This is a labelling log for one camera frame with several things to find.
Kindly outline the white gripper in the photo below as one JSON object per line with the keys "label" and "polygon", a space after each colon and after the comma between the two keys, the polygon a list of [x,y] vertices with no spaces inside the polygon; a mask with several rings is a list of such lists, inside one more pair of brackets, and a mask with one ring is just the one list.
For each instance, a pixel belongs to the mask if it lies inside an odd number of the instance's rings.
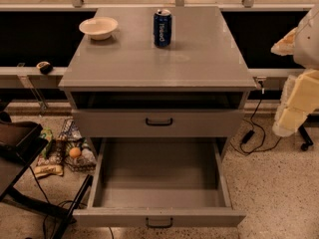
{"label": "white gripper", "polygon": [[[296,28],[276,42],[270,51],[278,56],[292,55],[295,48]],[[307,69],[298,77],[289,76],[288,99],[285,109],[276,112],[273,132],[287,137],[295,133],[307,119],[307,114],[319,108],[319,71]]]}

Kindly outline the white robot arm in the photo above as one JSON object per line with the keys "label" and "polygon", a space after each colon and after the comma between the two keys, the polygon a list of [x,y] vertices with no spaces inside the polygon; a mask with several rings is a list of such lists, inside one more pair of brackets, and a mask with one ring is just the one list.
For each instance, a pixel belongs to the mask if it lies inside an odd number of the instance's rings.
{"label": "white robot arm", "polygon": [[273,132],[286,137],[319,109],[319,5],[275,43],[271,52],[279,56],[292,55],[294,62],[305,68],[298,77],[287,78],[274,117]]}

